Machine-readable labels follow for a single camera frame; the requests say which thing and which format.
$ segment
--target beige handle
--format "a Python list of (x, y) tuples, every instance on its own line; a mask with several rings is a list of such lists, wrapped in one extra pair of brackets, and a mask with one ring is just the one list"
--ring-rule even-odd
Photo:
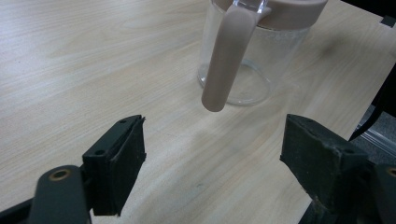
[(224, 108), (257, 22), (265, 15), (231, 5), (224, 15), (207, 72), (202, 104), (212, 112)]

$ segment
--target clear plastic pitcher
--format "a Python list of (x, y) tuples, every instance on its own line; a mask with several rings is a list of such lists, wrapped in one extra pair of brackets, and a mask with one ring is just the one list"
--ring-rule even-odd
[(211, 0), (198, 78), (203, 105), (265, 100), (327, 0)]

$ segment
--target wood grain surface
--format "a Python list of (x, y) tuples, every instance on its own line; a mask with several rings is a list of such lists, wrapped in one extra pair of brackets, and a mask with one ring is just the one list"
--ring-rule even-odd
[(297, 223), (310, 199), (279, 154), (286, 114), (348, 138), (396, 62), (396, 31), (330, 0), (277, 91), (201, 105), (206, 0), (0, 2), (0, 210), (117, 120), (144, 124), (147, 161), (121, 217), (93, 223)]

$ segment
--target transparent container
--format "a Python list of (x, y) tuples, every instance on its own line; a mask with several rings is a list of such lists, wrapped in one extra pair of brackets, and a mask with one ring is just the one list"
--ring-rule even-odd
[[(227, 7), (224, 7), (225, 1), (211, 0), (207, 11), (198, 67), (198, 79), (203, 87), (207, 81), (218, 30), (228, 7), (227, 4)], [(227, 103), (255, 105), (267, 99), (288, 68), (293, 54), (304, 40), (309, 28), (310, 26), (297, 30), (276, 30), (262, 27), (259, 23), (247, 44)]]

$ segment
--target light wood tabletop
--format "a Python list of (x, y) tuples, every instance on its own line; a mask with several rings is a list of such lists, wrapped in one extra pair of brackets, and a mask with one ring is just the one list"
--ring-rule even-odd
[(121, 217), (93, 223), (297, 223), (310, 203), (279, 160), (286, 114), (348, 137), (396, 62), (396, 30), (330, 0), (274, 94), (202, 106), (208, 0), (0, 3), (0, 211), (117, 120), (141, 114), (147, 160)]

